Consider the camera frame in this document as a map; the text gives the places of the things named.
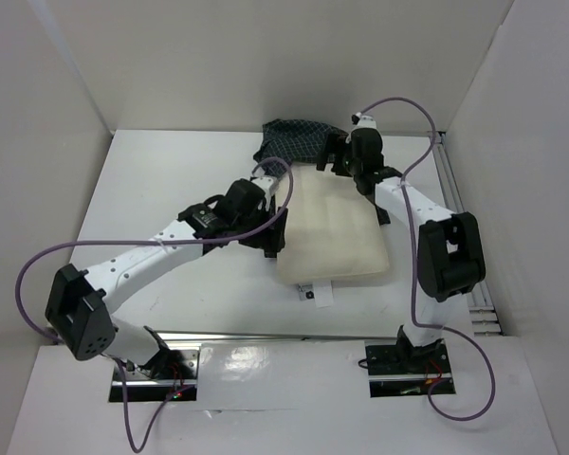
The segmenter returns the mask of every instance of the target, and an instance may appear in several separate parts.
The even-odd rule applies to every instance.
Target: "small label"
[[[314,289],[314,302],[317,308],[325,308],[335,304],[333,299],[333,286],[330,280],[313,282],[312,288]]]
[[[218,218],[212,211],[201,210],[198,212],[198,214],[196,214],[196,219],[198,219],[200,223],[206,228]]]

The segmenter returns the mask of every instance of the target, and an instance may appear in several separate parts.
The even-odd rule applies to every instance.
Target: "white panel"
[[[41,248],[75,238],[108,140],[28,3],[0,1],[0,454],[40,344],[15,309],[16,274]],[[29,274],[26,303],[38,321],[65,259]]]
[[[569,454],[569,0],[517,0],[447,135],[487,279]]]
[[[48,0],[111,128],[346,124],[405,95],[449,126],[511,0]],[[388,131],[427,130],[408,107]]]
[[[468,414],[485,403],[488,376],[469,344],[450,341],[457,394],[435,401]],[[201,358],[198,400],[167,405],[143,453],[555,455],[519,340],[481,344],[498,394],[471,423],[445,421],[425,396],[370,398],[361,342],[215,347]],[[105,358],[76,362],[64,347],[42,348],[9,455],[128,453],[122,404],[107,402],[112,371]],[[131,405],[138,444],[156,406]]]

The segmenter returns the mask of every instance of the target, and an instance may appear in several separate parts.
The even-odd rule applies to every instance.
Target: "white wall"
[[[47,0],[110,128],[349,125],[375,99],[446,129],[511,0]],[[428,129],[410,107],[388,131]]]
[[[446,147],[495,305],[569,454],[569,0],[516,0]]]
[[[0,1],[0,454],[5,453],[41,340],[19,318],[13,287],[33,253],[76,237],[110,137],[25,0]],[[55,269],[24,292],[42,322]]]

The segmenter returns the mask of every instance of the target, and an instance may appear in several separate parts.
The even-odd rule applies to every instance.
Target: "red wire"
[[[183,387],[183,373],[181,372],[180,365],[177,365],[177,370],[179,371],[179,385]]]
[[[432,366],[438,371],[438,377],[436,379],[440,379],[443,377],[443,371],[441,370],[441,368],[438,366],[438,364],[433,361],[432,359],[430,359],[430,363],[432,364]]]
[[[173,365],[169,365],[169,367],[171,368],[171,370],[173,370],[173,386],[171,387],[171,391],[174,391],[174,385],[177,383],[177,377],[178,377],[178,373],[177,373],[177,368],[175,368]]]

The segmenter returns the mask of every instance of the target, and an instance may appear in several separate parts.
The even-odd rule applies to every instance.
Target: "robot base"
[[[455,384],[447,346],[440,342],[429,354],[403,359],[396,344],[367,341],[367,357],[358,365],[369,374],[371,397],[426,395],[434,381],[441,382],[433,394],[453,394]]]
[[[148,372],[136,368],[132,363],[127,364],[126,386],[130,403],[164,401],[167,393],[182,389],[175,395],[172,401],[196,401],[197,374],[199,347],[189,347],[179,350],[181,355],[175,356],[178,361],[168,365],[157,377],[150,379]],[[110,389],[110,403],[122,402],[122,382],[118,367],[115,367],[112,375],[112,387]]]

